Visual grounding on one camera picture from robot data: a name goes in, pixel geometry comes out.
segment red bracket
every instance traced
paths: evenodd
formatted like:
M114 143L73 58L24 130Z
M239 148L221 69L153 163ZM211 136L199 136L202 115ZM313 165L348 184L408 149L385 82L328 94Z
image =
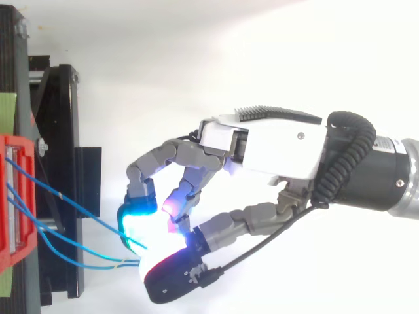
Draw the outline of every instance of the red bracket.
M18 212L18 242L14 253L10 253L9 210L7 201L7 161L6 148L16 148L15 162L31 176L35 176L35 148L25 137L0 135L0 273L25 258L37 246L37 229L24 214ZM36 217L35 183L21 173L17 173L17 192L32 215Z

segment screw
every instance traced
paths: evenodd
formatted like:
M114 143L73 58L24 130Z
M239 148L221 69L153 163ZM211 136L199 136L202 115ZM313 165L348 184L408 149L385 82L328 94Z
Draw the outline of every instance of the screw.
M23 39L29 38L29 35L27 34L27 21L25 18L22 18L16 24L16 34Z
M43 138L38 139L37 142L38 154L40 157L45 156L45 152L48 151L48 144L45 143Z
M80 82L80 75L79 72L74 72L71 75L71 80L73 81L73 83L78 84Z
M405 185L405 182L403 180L399 179L395 182L395 185L396 185L396 187L401 188L402 186Z

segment cable connector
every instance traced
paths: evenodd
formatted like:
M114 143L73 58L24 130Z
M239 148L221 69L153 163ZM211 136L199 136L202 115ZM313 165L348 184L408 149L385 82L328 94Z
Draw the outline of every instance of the cable connector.
M216 282L218 278L224 275L222 267L212 268L210 270L204 271L199 275L198 284L201 288L205 288L210 284Z

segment white backdrop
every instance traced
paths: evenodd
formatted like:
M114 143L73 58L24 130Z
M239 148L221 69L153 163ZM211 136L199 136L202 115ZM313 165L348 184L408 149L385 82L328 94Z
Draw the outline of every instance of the white backdrop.
M101 212L114 225L131 161L235 107L282 106L324 119L353 111L380 134L419 139L415 0L11 3L31 22L30 53L80 73L81 145L103 147ZM180 176L176 167L156 176L160 203ZM277 193L220 173L192 221ZM128 254L117 236L89 220L83 227L88 246ZM55 294L42 312L419 313L417 239L419 221L333 206L170 304L150 303L135 270L86 270L81 298ZM260 240L243 237L206 261L225 264Z

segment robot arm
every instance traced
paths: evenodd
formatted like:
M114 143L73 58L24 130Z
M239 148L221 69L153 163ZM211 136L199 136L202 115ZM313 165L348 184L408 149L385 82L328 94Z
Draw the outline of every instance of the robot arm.
M130 184L118 210L120 230L132 237L135 230L146 230L140 225L126 227L124 217L137 215L147 217L150 233L164 243L171 243L163 240L167 232L179 232L184 239L183 246L172 246L158 258L155 251L162 241L150 243L145 252L125 243L147 265L143 280L153 302L170 302L196 287L206 287L230 267L207 270L201 259L205 254L244 234L270 235L265 240L268 243L298 218L315 208L328 208L331 202L419 217L413 197L419 184L414 175L419 166L419 142L376 137L367 120L350 113L333 113L327 124L322 126L320 118L297 111L242 109L203 120L190 141L166 141L128 167ZM172 162L185 166L185 172L159 211L151 176ZM232 175L257 171L266 175L267 184L287 181L287 186L278 194L277 204L221 213L190 230L191 208L221 169ZM307 209L310 200L313 206ZM168 220L165 230L150 224L158 213Z

